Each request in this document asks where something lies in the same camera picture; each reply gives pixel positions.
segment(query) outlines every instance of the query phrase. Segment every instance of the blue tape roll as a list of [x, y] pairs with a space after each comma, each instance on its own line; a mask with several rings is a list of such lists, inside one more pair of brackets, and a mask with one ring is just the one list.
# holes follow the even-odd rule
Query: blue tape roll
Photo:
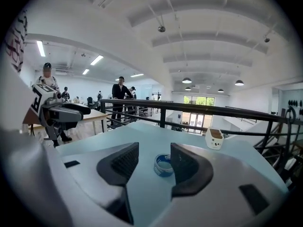
[[157, 175], [161, 177], [168, 177], [174, 173], [170, 165], [170, 155], [169, 154], [160, 154], [155, 158], [154, 171]]

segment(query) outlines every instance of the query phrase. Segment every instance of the black cap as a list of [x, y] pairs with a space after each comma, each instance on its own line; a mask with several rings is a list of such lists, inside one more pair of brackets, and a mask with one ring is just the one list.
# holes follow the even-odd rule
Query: black cap
[[49, 63], [49, 62], [45, 63], [44, 66], [43, 66], [43, 69], [44, 69], [44, 68], [49, 68], [49, 69], [51, 69], [51, 68], [52, 68], [51, 63]]

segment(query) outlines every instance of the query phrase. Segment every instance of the metal railing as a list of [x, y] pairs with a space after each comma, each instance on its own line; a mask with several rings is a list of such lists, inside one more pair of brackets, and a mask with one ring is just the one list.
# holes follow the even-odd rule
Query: metal railing
[[[235, 107], [229, 107], [229, 106], [225, 106], [226, 108], [234, 108], [234, 109], [243, 109], [243, 108], [235, 108]], [[247, 122], [247, 123], [250, 123], [250, 124], [255, 124], [257, 122], [257, 120], [254, 120], [254, 119], [246, 119], [246, 118], [238, 118], [236, 117], [237, 119], [240, 119], [241, 121], [244, 121], [244, 122]]]
[[[239, 108], [231, 108], [231, 107], [216, 107], [216, 106], [204, 106], [204, 105], [189, 105], [189, 104], [178, 104], [172, 102], [161, 102], [161, 101], [151, 101], [151, 100], [114, 100], [114, 99], [101, 99], [101, 109], [100, 111], [103, 113], [111, 112], [112, 114], [119, 114], [124, 116], [124, 119], [132, 118], [136, 120], [145, 120], [154, 122], [160, 125], [160, 127], [164, 128], [165, 125], [171, 125], [175, 127], [185, 128], [185, 129], [193, 129], [193, 130], [200, 130], [200, 131], [207, 131], [207, 128], [185, 125], [180, 123], [174, 122], [167, 122], [166, 121], [166, 110], [176, 110], [176, 111], [183, 111], [188, 113], [197, 113], [197, 114], [207, 114], [207, 115], [220, 115], [220, 116], [229, 116], [229, 117], [236, 117], [236, 118], [243, 118], [243, 119], [251, 119], [251, 120], [261, 120], [261, 121], [268, 121], [267, 130], [265, 133], [263, 132], [246, 132], [246, 131], [228, 131], [228, 130], [221, 130], [223, 134], [231, 134], [231, 135], [246, 135], [246, 136], [263, 136], [264, 138], [258, 142], [254, 148], [262, 154], [264, 150], [269, 148], [280, 148], [280, 155], [277, 161], [274, 164], [274, 168], [281, 173], [284, 169], [287, 160], [290, 157], [290, 154], [293, 151], [293, 147], [290, 150], [290, 146], [292, 143], [290, 142], [290, 136], [296, 135], [296, 139], [298, 135], [303, 134], [303, 132], [291, 133], [292, 125], [303, 125], [303, 121], [296, 120], [295, 111], [290, 106], [286, 112], [289, 113], [289, 117], [281, 117], [277, 115], [247, 110], [247, 109], [239, 109]], [[105, 103], [111, 103], [115, 105], [115, 107], [105, 107]], [[160, 120], [155, 120], [151, 118], [145, 118], [140, 116], [137, 111], [135, 113], [129, 114], [126, 112], [117, 112], [117, 108], [121, 107], [143, 107], [143, 108], [158, 108], [161, 110], [160, 112]], [[108, 118], [109, 121], [115, 122], [120, 125], [126, 125], [127, 122], [121, 122], [120, 120], [115, 120]], [[274, 129], [272, 129], [273, 122], [280, 123]], [[281, 125], [287, 124], [288, 130], [287, 133], [280, 133]], [[280, 136], [287, 136], [286, 144], [284, 145], [274, 145], [274, 146], [267, 146], [274, 137]]]

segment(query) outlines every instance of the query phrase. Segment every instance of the box with brown contents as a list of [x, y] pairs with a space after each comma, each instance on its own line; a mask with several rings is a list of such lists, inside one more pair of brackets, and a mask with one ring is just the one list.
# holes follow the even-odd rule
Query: box with brown contents
[[223, 144], [223, 134], [220, 130], [209, 127], [205, 135], [207, 147], [210, 149], [220, 150]]

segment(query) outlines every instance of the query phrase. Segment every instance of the black shoe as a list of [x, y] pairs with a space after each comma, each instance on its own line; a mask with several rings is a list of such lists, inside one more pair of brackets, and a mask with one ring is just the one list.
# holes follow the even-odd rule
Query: black shoe
[[56, 148], [57, 146], [59, 146], [59, 143], [57, 140], [53, 140], [53, 146]]
[[68, 137], [68, 136], [66, 136], [66, 137], [61, 137], [61, 139], [62, 139], [63, 142], [72, 141], [72, 138], [71, 138], [71, 137]]

